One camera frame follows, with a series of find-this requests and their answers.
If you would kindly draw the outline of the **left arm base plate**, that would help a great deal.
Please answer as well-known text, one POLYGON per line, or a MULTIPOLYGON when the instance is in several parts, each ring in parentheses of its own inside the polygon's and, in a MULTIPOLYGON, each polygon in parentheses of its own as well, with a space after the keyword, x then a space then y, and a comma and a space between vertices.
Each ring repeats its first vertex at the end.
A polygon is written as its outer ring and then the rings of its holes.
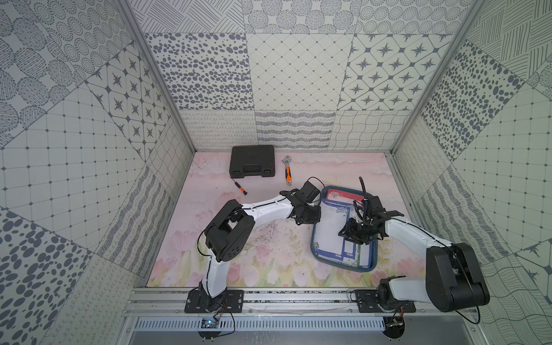
POLYGON ((223 309, 225 312, 241 313, 244 303, 243 290, 225 290, 221 295, 211 298, 201 289, 188 293, 185 313, 214 313, 223 309))

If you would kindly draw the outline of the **teal plastic storage box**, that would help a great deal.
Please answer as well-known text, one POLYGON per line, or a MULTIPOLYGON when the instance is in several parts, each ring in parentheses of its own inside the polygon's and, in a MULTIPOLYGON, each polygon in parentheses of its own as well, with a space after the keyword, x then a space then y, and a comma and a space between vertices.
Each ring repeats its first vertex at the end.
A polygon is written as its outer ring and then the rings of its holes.
POLYGON ((363 199, 362 191, 337 186, 327 186, 321 192, 321 220, 313 226, 310 250, 320 262, 351 270, 368 273, 377 266, 378 246, 355 244, 339 236, 346 222, 356 218, 354 202, 363 199))

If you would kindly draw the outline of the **blue floral stationery paper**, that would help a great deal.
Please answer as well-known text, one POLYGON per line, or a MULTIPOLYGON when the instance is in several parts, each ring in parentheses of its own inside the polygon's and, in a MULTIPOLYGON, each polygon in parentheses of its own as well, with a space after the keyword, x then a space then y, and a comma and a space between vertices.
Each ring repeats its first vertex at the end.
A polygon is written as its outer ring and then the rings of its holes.
POLYGON ((351 241, 344 240, 344 262, 352 267, 368 269, 372 265, 372 249, 372 243, 355 244, 351 241))
POLYGON ((323 199, 320 204, 321 220, 313 227, 314 254, 323 260, 344 262, 344 238, 339 236, 351 218, 352 204, 323 199))

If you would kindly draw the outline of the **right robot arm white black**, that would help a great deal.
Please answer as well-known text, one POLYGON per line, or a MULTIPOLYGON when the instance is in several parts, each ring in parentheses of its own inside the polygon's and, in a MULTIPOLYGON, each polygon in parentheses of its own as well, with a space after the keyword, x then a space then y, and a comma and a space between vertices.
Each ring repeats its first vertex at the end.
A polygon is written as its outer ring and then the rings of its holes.
POLYGON ((386 210, 377 196, 353 202, 356 216, 339 236, 355 244, 393 238, 425 260, 425 277, 391 277, 380 281, 377 304, 394 311, 410 302, 432 303, 441 312, 478 308, 490 302, 490 293, 475 251, 453 243, 409 222, 401 212, 386 210))

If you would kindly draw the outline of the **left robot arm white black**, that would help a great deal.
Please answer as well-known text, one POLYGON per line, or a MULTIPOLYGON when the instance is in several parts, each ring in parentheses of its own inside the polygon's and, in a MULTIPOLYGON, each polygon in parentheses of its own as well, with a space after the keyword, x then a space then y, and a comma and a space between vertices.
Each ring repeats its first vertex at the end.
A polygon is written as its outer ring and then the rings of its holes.
POLYGON ((244 249, 253 229, 289 218, 297 225, 319 223, 321 207, 315 200, 320 195, 321 191, 306 181, 301 188, 280 191, 265 201, 240 204, 232 199, 226 202, 202 231, 207 251, 199 253, 208 257, 208 267, 198 286, 200 301, 207 308, 222 304, 230 262, 244 249))

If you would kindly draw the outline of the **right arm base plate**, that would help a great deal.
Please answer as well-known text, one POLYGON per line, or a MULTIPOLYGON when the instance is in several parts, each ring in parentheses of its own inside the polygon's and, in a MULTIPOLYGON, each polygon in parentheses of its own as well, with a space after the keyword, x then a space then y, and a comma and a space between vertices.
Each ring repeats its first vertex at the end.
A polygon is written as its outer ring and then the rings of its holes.
POLYGON ((415 303, 397 300, 390 293, 375 289, 353 290, 350 298, 357 304, 359 313, 415 313, 415 303))

